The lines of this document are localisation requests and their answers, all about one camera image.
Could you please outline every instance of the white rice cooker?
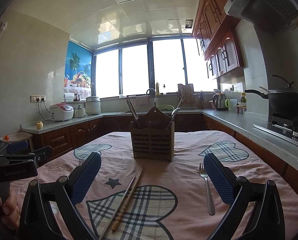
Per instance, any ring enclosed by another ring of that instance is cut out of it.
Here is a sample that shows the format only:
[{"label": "white rice cooker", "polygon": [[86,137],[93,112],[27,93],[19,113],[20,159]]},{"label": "white rice cooker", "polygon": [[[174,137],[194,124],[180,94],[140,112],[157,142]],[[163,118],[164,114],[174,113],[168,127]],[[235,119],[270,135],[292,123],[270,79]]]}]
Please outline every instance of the white rice cooker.
[{"label": "white rice cooker", "polygon": [[53,121],[65,121],[73,117],[73,107],[68,104],[54,104],[49,109]]},{"label": "white rice cooker", "polygon": [[93,114],[100,114],[100,98],[99,97],[87,97],[86,98],[86,114],[93,115]]}]

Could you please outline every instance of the plaid heart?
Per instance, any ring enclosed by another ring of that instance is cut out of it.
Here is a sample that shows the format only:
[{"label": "plaid heart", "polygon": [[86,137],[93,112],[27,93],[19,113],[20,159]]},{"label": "plaid heart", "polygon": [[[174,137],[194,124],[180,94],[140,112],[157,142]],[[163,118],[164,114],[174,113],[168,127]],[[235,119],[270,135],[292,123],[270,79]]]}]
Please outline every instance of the plaid heart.
[{"label": "plaid heart", "polygon": [[[95,234],[101,234],[111,218],[124,191],[103,199],[86,201]],[[147,185],[136,188],[115,233],[108,231],[106,240],[172,240],[168,229],[160,222],[177,206],[177,197],[169,189]]]},{"label": "plaid heart", "polygon": [[101,155],[100,151],[110,149],[111,145],[109,144],[88,144],[81,146],[73,151],[73,155],[77,159],[87,159],[90,153],[98,152]]},{"label": "plaid heart", "polygon": [[207,153],[213,153],[221,162],[238,162],[249,157],[245,150],[236,148],[236,144],[230,141],[211,144],[199,156],[205,156]]}]

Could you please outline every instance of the wok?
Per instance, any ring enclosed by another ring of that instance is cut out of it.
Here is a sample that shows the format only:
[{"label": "wok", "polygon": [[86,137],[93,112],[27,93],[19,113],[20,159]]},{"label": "wok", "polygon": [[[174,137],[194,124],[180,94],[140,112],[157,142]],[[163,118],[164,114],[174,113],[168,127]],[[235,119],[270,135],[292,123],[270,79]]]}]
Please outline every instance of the wok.
[{"label": "wok", "polygon": [[268,94],[253,89],[245,90],[245,93],[257,94],[264,99],[269,99],[269,104],[278,114],[287,117],[298,116],[298,92],[292,87],[294,82],[289,83],[281,76],[272,76],[286,81],[288,87],[279,90],[268,90]]}]

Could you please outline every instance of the screw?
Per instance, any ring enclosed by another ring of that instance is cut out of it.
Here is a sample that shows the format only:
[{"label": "screw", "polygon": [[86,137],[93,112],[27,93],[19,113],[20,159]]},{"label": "screw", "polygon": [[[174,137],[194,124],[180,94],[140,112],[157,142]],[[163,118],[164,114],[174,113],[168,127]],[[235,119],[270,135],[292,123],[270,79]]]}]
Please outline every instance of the screw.
[{"label": "screw", "polygon": [[274,182],[273,180],[271,180],[271,179],[268,180],[268,184],[269,184],[270,186],[274,186],[274,185],[276,185],[275,182]]},{"label": "screw", "polygon": [[242,183],[247,182],[247,179],[246,179],[246,177],[244,177],[244,176],[239,176],[239,177],[238,177],[238,180],[239,180],[240,182],[242,182]]},{"label": "screw", "polygon": [[61,177],[59,178],[59,182],[66,182],[67,179],[68,179],[67,176],[61,176]]},{"label": "screw", "polygon": [[32,180],[31,182],[30,182],[30,186],[35,186],[36,184],[37,184],[37,180],[36,179],[34,179],[34,180]]}]

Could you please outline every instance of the human hand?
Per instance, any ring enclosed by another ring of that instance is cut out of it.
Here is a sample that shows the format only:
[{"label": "human hand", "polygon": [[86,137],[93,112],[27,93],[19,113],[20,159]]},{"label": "human hand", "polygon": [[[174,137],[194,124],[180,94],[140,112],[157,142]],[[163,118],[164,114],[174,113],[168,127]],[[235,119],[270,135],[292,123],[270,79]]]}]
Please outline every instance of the human hand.
[{"label": "human hand", "polygon": [[2,203],[0,198],[0,207],[4,213],[4,215],[1,216],[2,223],[10,230],[18,229],[20,222],[20,210],[17,206],[17,195],[13,190],[9,191],[9,197],[4,203]]}]

